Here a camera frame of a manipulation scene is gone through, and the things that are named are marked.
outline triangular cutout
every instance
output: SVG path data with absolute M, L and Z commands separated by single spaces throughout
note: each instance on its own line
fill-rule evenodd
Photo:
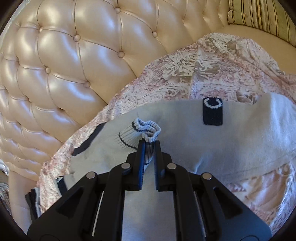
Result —
M 229 199 L 219 188 L 215 188 L 214 192 L 226 219 L 231 219 L 242 213 L 242 209 Z
M 79 188 L 71 197 L 69 197 L 58 209 L 57 212 L 72 218 L 83 194 L 83 188 Z

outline sofa armrest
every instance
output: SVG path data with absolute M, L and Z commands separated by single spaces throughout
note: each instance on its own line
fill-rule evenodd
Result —
M 16 172 L 10 172 L 8 177 L 9 201 L 12 217 L 20 228 L 27 233 L 32 223 L 30 209 L 25 195 L 36 187 L 37 182 L 25 178 Z

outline beige leather sofa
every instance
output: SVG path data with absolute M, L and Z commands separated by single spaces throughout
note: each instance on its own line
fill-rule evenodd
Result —
M 0 51 L 0 158 L 12 215 L 27 231 L 24 195 L 45 161 L 149 62 L 210 32 L 252 38 L 287 73 L 296 48 L 228 25 L 228 0 L 31 0 Z

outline floral pattern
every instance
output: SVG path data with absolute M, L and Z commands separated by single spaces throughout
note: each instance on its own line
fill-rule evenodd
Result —
M 88 124 L 74 133 L 41 169 L 40 206 L 46 211 L 59 194 L 53 180 L 69 174 L 70 156 L 95 127 L 128 111 L 160 100 L 219 97 L 254 104 L 275 92 L 296 100 L 296 76 L 280 71 L 276 61 L 251 39 L 211 33 L 148 64 Z M 231 183 L 228 189 L 264 220 L 273 234 L 296 205 L 296 174 L 291 163 L 263 176 Z

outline blanket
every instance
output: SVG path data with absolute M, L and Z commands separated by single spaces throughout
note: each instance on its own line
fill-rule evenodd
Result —
M 275 92 L 295 102 L 295 84 L 296 76 L 280 71 L 276 61 L 253 40 L 226 34 L 205 35 L 196 43 L 151 62 L 139 78 L 114 96 L 92 121 L 65 142 L 51 161 L 43 164 L 38 182 L 42 211 L 59 198 L 54 179 L 69 174 L 71 153 L 97 125 L 159 100 L 211 96 L 253 104 L 262 93 Z M 228 187 L 275 233 L 295 206 L 295 183 L 295 169 L 289 163 Z

